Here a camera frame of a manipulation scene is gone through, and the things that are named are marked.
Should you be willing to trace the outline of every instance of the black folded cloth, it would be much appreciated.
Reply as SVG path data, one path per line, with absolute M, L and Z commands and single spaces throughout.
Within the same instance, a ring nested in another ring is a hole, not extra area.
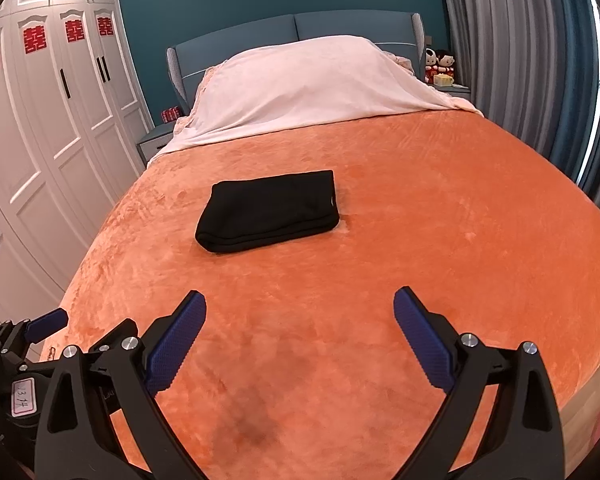
M 330 231 L 340 221 L 333 171 L 214 184 L 196 240 L 212 253 L 235 253 Z

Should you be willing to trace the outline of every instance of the pink sheet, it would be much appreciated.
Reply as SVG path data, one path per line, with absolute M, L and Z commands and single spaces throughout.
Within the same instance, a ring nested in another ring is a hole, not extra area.
M 423 110 L 481 115 L 469 101 L 424 84 L 402 58 L 365 38 L 264 46 L 205 74 L 191 114 L 178 121 L 173 139 L 152 161 L 224 140 Z

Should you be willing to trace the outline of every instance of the plush toy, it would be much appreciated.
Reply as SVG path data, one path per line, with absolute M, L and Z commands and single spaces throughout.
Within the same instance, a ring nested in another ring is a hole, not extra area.
M 427 49 L 427 59 L 425 62 L 426 71 L 424 74 L 425 83 L 433 83 L 433 76 L 438 73 L 438 58 L 436 53 L 430 48 Z
M 438 50 L 436 52 L 436 57 L 438 58 L 438 73 L 445 74 L 449 77 L 454 77 L 454 63 L 456 62 L 455 58 L 448 53 L 446 50 Z

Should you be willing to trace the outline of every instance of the bed headboard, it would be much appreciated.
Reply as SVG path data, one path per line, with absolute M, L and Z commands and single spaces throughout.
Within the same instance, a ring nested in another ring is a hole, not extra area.
M 424 79 L 424 28 L 417 13 L 393 10 L 322 10 L 286 14 L 217 30 L 167 49 L 169 76 L 185 113 L 205 70 L 250 48 L 323 36 L 362 36 L 411 60 Z

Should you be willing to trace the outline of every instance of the black door handle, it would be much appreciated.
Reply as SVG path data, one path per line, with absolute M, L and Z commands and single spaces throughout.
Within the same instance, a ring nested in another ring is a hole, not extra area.
M 104 73 L 107 74 L 107 81 L 111 81 L 111 78 L 109 77 L 109 69 L 107 68 L 107 62 L 104 59 L 104 56 L 102 56 L 102 65 L 104 67 Z
M 71 99 L 71 94 L 69 93 L 69 85 L 66 83 L 66 78 L 64 77 L 64 70 L 60 69 L 60 77 L 62 78 L 62 84 L 64 85 L 64 92 L 66 93 L 66 98 Z
M 100 58 L 96 58 L 96 62 L 98 63 L 98 70 L 100 70 L 100 77 L 102 78 L 102 82 L 106 83 L 106 79 L 104 79 L 104 72 L 102 71 L 102 65 L 100 64 Z

